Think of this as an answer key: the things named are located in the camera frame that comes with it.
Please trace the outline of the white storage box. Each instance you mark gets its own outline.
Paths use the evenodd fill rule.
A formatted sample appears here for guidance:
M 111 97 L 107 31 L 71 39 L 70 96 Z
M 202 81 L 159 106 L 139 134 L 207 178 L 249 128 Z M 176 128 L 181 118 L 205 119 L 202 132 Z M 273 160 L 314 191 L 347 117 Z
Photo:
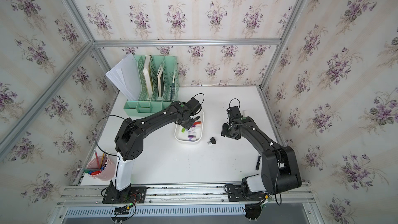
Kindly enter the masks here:
M 179 142 L 179 143 L 182 143 L 182 144 L 197 144 L 200 140 L 201 140 L 201 138 L 202 138 L 202 136 L 203 136 L 203 126 L 204 126 L 204 117 L 205 117 L 205 114 L 204 114 L 204 111 L 203 110 L 201 110 L 198 114 L 196 114 L 196 115 L 200 115 L 201 116 L 201 118 L 200 118 L 200 120 L 198 120 L 198 121 L 201 121 L 202 123 L 201 124 L 199 124 L 200 125 L 200 127 L 199 128 L 194 128 L 194 129 L 186 129 L 185 130 L 185 132 L 184 133 L 182 133 L 181 132 L 181 130 L 182 130 L 182 126 L 181 125 L 177 125 L 176 126 L 176 128 L 175 128 L 175 133 L 174 133 L 174 137 L 175 137 L 175 139 Z M 196 138 L 195 139 L 188 139 L 188 136 L 189 135 L 195 135 L 196 136 Z

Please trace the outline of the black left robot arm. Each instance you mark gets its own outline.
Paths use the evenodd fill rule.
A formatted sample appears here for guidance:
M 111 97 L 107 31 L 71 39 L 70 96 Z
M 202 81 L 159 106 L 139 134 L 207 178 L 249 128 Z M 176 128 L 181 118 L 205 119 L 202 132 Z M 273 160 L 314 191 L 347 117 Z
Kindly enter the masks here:
M 175 101 L 166 109 L 148 117 L 132 120 L 125 119 L 115 137 L 115 150 L 118 163 L 112 184 L 117 191 L 123 191 L 131 185 L 134 160 L 144 150 L 144 139 L 154 131 L 174 123 L 189 129 L 199 119 L 193 118 L 202 110 L 202 104 L 192 97 L 188 102 Z

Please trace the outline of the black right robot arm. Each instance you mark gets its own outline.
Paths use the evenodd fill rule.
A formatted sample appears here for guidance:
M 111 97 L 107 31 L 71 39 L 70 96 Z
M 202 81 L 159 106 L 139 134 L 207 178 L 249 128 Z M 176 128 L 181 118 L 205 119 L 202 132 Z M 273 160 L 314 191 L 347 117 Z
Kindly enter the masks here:
M 223 124 L 221 135 L 234 140 L 245 138 L 261 157 L 259 173 L 243 179 L 247 192 L 267 192 L 273 196 L 302 186 L 293 148 L 275 143 L 237 106 L 228 108 L 227 114 L 228 122 Z

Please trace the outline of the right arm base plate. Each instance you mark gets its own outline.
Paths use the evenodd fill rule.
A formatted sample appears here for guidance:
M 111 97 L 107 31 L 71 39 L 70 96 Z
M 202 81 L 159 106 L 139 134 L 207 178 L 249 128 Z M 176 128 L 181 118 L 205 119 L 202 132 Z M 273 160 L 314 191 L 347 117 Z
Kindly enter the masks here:
M 228 195 L 229 202 L 262 202 L 267 200 L 265 192 L 251 192 L 247 186 L 225 184 L 224 191 Z

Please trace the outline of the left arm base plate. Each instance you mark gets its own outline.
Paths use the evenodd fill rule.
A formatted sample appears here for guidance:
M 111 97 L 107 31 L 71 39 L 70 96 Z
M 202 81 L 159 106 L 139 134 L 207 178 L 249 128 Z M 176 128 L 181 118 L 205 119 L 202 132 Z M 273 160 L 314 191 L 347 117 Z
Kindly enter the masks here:
M 144 203 L 147 187 L 129 186 L 122 191 L 117 191 L 114 186 L 108 186 L 102 192 L 103 204 L 139 204 Z

